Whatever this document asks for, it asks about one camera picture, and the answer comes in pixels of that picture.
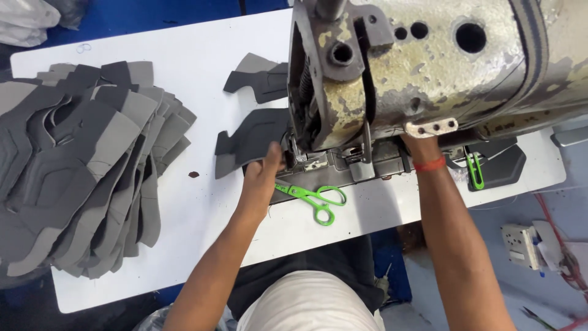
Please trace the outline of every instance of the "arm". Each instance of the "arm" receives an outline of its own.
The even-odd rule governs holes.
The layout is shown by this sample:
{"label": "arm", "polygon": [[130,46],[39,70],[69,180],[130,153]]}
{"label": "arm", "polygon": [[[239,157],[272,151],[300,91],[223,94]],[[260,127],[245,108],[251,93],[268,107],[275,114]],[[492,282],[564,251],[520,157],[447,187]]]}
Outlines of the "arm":
{"label": "arm", "polygon": [[[442,156],[437,137],[403,136],[415,163]],[[420,210],[439,293],[452,330],[516,330],[488,250],[447,167],[417,173]]]}
{"label": "arm", "polygon": [[218,324],[243,257],[268,212],[281,161],[280,146],[272,143],[263,161],[247,166],[235,213],[194,267],[168,314],[164,331],[211,331]]}

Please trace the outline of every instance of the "hand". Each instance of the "hand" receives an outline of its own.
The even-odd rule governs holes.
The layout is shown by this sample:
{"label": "hand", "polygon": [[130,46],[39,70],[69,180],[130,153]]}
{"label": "hand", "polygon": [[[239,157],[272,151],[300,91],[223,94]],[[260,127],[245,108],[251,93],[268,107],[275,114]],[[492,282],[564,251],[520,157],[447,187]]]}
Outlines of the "hand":
{"label": "hand", "polygon": [[280,144],[272,142],[263,160],[249,163],[247,166],[241,198],[235,213],[260,223],[268,213],[276,173],[283,168]]}
{"label": "hand", "polygon": [[405,133],[401,137],[415,163],[435,161],[443,155],[439,149],[436,135],[429,138],[414,138]]}

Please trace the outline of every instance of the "table top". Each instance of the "table top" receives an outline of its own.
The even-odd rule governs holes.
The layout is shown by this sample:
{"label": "table top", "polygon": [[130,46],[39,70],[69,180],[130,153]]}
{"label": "table top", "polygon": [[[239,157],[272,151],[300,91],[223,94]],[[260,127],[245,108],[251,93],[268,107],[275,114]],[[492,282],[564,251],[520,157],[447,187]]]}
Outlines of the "table top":
{"label": "table top", "polygon": [[[183,283],[226,226],[239,199],[243,174],[215,180],[218,132],[233,134],[254,108],[285,108],[285,99],[257,105],[249,87],[223,92],[229,75],[248,53],[288,61],[291,9],[221,21],[130,34],[12,56],[14,77],[34,77],[54,63],[100,67],[117,61],[152,61],[155,85],[174,93],[198,119],[186,133],[192,145],[159,179],[161,235],[152,249],[125,258],[116,273],[100,279],[75,278],[52,268],[59,309],[75,312]],[[559,149],[545,129],[519,137],[527,155],[518,183],[476,193],[458,188],[468,207],[561,183],[566,173]],[[197,171],[200,177],[190,178]],[[319,247],[350,237],[420,220],[415,174],[392,176],[342,188],[348,202],[333,206],[328,227],[313,220],[310,205],[292,200],[272,206],[259,226],[243,266]]]}

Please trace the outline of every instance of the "bracelet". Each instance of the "bracelet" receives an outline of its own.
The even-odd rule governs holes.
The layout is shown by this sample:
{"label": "bracelet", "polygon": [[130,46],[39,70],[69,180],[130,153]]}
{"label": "bracelet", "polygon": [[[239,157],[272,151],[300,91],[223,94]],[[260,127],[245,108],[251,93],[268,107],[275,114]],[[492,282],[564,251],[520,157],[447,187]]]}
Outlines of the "bracelet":
{"label": "bracelet", "polygon": [[416,172],[433,171],[441,169],[445,166],[445,156],[441,155],[441,157],[435,161],[428,161],[425,163],[413,163],[413,165],[415,166]]}

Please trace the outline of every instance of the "industrial sewing machine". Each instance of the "industrial sewing machine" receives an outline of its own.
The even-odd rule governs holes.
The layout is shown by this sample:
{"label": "industrial sewing machine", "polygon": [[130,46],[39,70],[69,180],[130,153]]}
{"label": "industrial sewing machine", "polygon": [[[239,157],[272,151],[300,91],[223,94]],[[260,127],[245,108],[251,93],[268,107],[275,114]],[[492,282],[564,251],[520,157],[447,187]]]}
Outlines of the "industrial sewing machine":
{"label": "industrial sewing machine", "polygon": [[587,13],[584,0],[296,0],[278,177],[345,186],[405,171],[401,133],[439,135],[459,158],[587,113]]}

